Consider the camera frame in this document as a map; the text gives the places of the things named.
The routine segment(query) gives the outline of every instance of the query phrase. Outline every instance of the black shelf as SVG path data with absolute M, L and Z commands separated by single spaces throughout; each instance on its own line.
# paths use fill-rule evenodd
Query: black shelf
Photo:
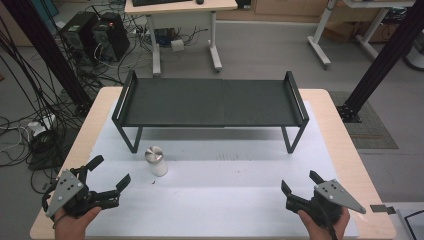
M 309 121 L 291 72 L 284 80 L 139 79 L 130 71 L 112 121 L 136 153 L 143 127 L 281 127 L 292 153 Z M 132 144 L 124 127 L 137 127 Z M 293 143 L 286 127 L 298 127 Z

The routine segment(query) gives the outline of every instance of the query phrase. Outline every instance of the desk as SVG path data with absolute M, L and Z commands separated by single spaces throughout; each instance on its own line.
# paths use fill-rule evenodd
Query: desk
M 129 15 L 146 15 L 152 41 L 153 75 L 158 76 L 160 69 L 160 50 L 156 43 L 155 29 L 210 26 L 209 49 L 216 71 L 221 71 L 222 64 L 215 45 L 216 11 L 232 10 L 237 8 L 234 0 L 205 0 L 201 5 L 195 0 L 150 6 L 134 7 L 132 1 L 125 4 L 125 12 Z
M 318 57 L 321 59 L 321 62 L 324 65 L 324 69 L 327 69 L 330 66 L 330 59 L 325 55 L 324 51 L 319 46 L 318 42 L 321 38 L 322 32 L 324 31 L 325 26 L 327 25 L 328 19 L 331 16 L 333 8 L 336 5 L 337 0 L 329 0 L 327 8 L 325 9 L 321 21 L 318 24 L 318 28 L 314 36 L 308 37 L 308 42 L 311 44 L 314 51 L 318 54 Z M 364 36 L 356 36 L 356 39 L 359 41 L 361 46 L 373 57 L 376 58 L 378 53 L 374 48 L 368 43 L 374 32 L 377 30 L 378 25 L 386 16 L 390 7 L 410 7 L 414 4 L 415 1 L 408 0 L 379 0 L 372 2 L 363 2 L 360 0 L 343 0 L 344 3 L 350 8 L 382 8 L 378 13 L 377 17 L 372 22 L 371 26 L 367 30 Z
M 121 91 L 121 87 L 101 89 L 63 168 L 76 168 L 87 163 L 110 108 Z M 371 204 L 381 204 L 381 199 L 329 94 L 325 90 L 318 89 L 301 89 L 300 93 L 303 100 L 312 106 L 340 181 L 367 210 L 365 215 L 351 211 L 351 219 L 355 221 L 359 230 L 358 239 L 393 239 L 396 231 L 389 216 L 384 213 L 373 213 L 370 208 Z M 54 239 L 52 221 L 42 210 L 31 228 L 30 235 L 33 239 Z

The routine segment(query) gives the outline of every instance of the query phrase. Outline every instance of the gray carpet floor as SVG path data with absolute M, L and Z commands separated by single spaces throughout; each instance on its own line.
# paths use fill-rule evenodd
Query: gray carpet floor
M 342 106 L 349 98 L 350 92 L 329 91 L 336 107 Z M 358 113 L 357 122 L 345 123 L 347 132 L 356 149 L 398 149 L 384 123 L 366 102 Z

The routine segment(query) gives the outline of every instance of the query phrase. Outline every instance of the metal canister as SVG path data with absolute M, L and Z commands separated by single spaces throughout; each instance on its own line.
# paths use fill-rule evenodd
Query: metal canister
M 163 157 L 163 151 L 158 146 L 150 147 L 146 150 L 144 156 L 149 163 L 150 171 L 158 177 L 162 177 L 168 172 L 168 166 Z

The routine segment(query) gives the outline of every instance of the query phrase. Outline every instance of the floor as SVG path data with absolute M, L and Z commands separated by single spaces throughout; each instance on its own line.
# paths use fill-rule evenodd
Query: floor
M 68 21 L 86 4 L 63 4 L 56 21 Z M 182 52 L 162 49 L 162 78 L 222 78 L 222 79 L 282 79 L 286 71 L 292 71 L 299 88 L 321 88 L 334 91 L 352 91 L 372 63 L 372 59 L 355 42 L 335 43 L 323 39 L 321 46 L 332 61 L 324 70 L 307 36 L 313 35 L 315 24 L 282 24 L 261 22 L 218 22 L 216 42 L 223 70 L 212 68 L 207 50 L 208 31 L 193 39 L 192 45 Z M 191 34 L 193 29 L 183 29 Z M 25 59 L 41 76 L 48 76 L 44 62 L 31 47 L 19 48 Z M 30 92 L 25 77 L 10 57 L 0 49 L 0 55 L 8 62 L 22 87 Z M 125 78 L 129 67 L 139 77 L 152 77 L 151 57 L 135 47 L 122 63 L 120 78 Z M 6 77 L 0 81 L 0 117 L 14 121 L 33 113 L 28 100 L 3 62 L 0 72 Z M 119 79 L 116 68 L 107 71 Z M 424 175 L 424 74 L 399 61 L 377 88 L 369 101 L 396 141 L 396 150 L 358 150 L 361 159 L 383 202 L 424 202 L 422 182 Z M 60 84 L 53 80 L 56 93 Z M 21 121 L 26 126 L 31 119 Z M 16 131 L 0 135 L 0 149 L 19 141 Z M 17 156 L 22 148 L 7 149 Z M 0 163 L 9 158 L 0 154 Z M 42 190 L 49 180 L 43 173 L 34 175 L 26 163 L 0 168 L 0 239 L 30 239 L 29 230 L 41 207 L 41 195 L 31 187 Z

